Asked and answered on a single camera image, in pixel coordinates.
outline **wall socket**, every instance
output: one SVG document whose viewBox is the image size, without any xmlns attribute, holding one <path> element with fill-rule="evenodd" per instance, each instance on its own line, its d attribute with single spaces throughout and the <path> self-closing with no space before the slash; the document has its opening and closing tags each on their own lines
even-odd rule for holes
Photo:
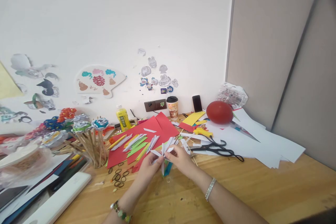
<svg viewBox="0 0 336 224">
<path fill-rule="evenodd" d="M 166 99 L 144 102 L 146 112 L 167 108 Z"/>
</svg>

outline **rabbit sticker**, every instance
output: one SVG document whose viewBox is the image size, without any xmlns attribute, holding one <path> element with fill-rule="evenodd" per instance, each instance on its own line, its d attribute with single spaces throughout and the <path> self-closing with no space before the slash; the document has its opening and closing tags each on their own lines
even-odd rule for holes
<svg viewBox="0 0 336 224">
<path fill-rule="evenodd" d="M 148 58 L 148 64 L 151 68 L 155 68 L 156 67 L 156 60 L 154 59 L 154 57 L 152 58 Z"/>
<path fill-rule="evenodd" d="M 167 75 L 161 75 L 161 80 L 159 81 L 160 86 L 168 86 L 171 79 Z"/>
</svg>

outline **yellow paper strip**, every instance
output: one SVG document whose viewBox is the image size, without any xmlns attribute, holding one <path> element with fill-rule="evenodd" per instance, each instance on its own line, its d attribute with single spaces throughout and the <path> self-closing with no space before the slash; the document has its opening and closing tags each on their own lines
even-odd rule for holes
<svg viewBox="0 0 336 224">
<path fill-rule="evenodd" d="M 0 99 L 23 96 L 21 90 L 14 83 L 12 77 L 0 62 Z"/>
<path fill-rule="evenodd" d="M 126 148 L 128 146 L 128 144 L 138 136 L 139 136 L 139 134 L 135 135 L 131 140 L 129 140 L 127 143 L 125 143 L 124 148 Z"/>
<path fill-rule="evenodd" d="M 121 140 L 123 140 L 126 137 L 126 135 L 123 135 L 121 138 L 119 138 L 116 142 L 114 142 L 108 149 L 112 149 L 114 146 L 116 146 Z"/>
<path fill-rule="evenodd" d="M 196 125 L 200 125 L 200 124 L 203 124 L 203 123 L 206 123 L 207 122 L 207 120 L 203 120 L 203 121 L 199 121 L 199 122 L 195 122 L 196 123 Z"/>
<path fill-rule="evenodd" d="M 188 124 L 190 126 L 193 126 L 195 124 L 195 122 L 202 116 L 205 114 L 205 111 L 200 111 L 197 113 L 192 113 L 190 116 L 188 116 L 186 119 L 184 119 L 184 123 Z"/>
</svg>

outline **paper scrap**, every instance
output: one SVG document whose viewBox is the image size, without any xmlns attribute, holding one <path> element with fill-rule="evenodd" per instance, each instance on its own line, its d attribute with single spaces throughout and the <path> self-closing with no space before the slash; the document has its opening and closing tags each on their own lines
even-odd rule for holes
<svg viewBox="0 0 336 224">
<path fill-rule="evenodd" d="M 6 69 L 0 62 L 0 99 L 23 96 L 24 94 L 14 83 L 13 79 L 7 73 Z"/>
</svg>

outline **smartphone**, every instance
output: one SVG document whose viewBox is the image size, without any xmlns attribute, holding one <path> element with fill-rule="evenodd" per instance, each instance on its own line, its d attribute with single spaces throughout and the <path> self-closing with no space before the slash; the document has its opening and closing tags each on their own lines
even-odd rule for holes
<svg viewBox="0 0 336 224">
<path fill-rule="evenodd" d="M 201 103 L 201 97 L 198 95 L 198 96 L 193 96 L 192 97 L 192 102 L 194 103 L 194 110 L 195 112 L 200 112 L 202 111 L 202 103 Z"/>
</svg>

